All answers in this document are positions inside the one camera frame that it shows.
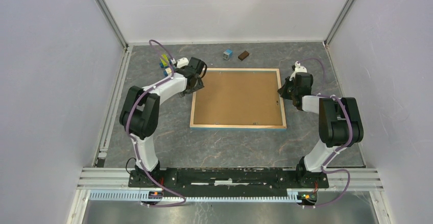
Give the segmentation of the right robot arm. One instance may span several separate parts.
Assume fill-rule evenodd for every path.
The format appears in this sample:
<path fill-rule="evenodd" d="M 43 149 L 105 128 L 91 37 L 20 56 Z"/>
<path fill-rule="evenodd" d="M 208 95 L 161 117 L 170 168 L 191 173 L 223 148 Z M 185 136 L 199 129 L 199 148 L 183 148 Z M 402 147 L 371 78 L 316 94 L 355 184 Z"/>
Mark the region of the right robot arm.
<path fill-rule="evenodd" d="M 312 94 L 313 76 L 298 72 L 285 79 L 278 89 L 281 98 L 292 101 L 303 112 L 317 114 L 319 141 L 296 167 L 295 181 L 301 187 L 310 186 L 324 174 L 329 163 L 343 150 L 361 142 L 364 128 L 357 100 L 353 97 Z"/>

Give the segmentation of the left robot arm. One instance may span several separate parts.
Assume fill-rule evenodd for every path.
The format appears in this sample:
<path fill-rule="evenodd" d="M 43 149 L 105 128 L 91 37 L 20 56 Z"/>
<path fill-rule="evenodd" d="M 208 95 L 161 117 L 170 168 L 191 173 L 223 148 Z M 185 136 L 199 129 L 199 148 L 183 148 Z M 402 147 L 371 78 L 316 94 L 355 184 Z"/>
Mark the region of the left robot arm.
<path fill-rule="evenodd" d="M 148 187 L 160 182 L 159 160 L 155 153 L 154 138 L 160 106 L 179 94 L 185 96 L 204 87 L 202 78 L 207 64 L 191 57 L 172 61 L 165 70 L 165 78 L 144 87 L 132 86 L 127 92 L 119 123 L 133 143 L 136 167 L 142 171 L 141 180 Z"/>

